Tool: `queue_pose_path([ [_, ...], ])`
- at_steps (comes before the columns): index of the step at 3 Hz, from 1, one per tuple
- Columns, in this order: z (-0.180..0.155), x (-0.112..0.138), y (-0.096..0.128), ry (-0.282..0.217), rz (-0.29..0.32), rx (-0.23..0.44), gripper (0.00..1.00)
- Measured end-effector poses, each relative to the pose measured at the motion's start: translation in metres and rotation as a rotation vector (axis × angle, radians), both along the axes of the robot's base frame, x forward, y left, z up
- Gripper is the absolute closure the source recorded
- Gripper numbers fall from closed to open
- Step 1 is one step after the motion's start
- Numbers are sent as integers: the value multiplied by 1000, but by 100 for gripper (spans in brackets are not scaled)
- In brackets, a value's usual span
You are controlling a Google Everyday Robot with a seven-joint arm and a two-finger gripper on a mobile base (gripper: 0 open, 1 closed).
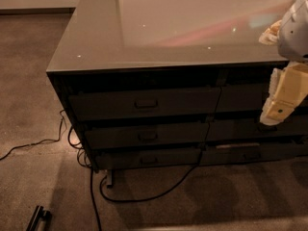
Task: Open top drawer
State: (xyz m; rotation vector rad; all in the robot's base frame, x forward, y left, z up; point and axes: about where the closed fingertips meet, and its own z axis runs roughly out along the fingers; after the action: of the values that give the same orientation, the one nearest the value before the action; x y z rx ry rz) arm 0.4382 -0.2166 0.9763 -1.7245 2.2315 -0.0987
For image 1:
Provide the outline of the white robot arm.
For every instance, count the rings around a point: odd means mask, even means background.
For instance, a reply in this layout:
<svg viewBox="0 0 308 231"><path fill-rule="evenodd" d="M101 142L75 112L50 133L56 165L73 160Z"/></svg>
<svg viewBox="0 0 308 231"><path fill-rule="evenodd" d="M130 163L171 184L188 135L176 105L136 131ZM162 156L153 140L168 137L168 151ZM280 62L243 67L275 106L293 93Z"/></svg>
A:
<svg viewBox="0 0 308 231"><path fill-rule="evenodd" d="M260 122L273 126L283 122L308 95L308 0L295 0L283 18L259 37L265 45L276 45L289 63L275 68L269 81L269 97Z"/></svg>

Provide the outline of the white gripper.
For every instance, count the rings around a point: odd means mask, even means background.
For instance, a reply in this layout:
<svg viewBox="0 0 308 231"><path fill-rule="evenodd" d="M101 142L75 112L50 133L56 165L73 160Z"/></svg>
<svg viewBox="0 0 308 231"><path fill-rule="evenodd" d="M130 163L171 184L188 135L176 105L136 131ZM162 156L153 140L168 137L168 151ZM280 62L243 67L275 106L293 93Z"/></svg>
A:
<svg viewBox="0 0 308 231"><path fill-rule="evenodd" d="M281 20L261 34L259 42L275 45L279 40ZM290 62L283 69L275 68L270 76L269 97L260 115L260 122L274 126L282 123L308 95L308 64Z"/></svg>

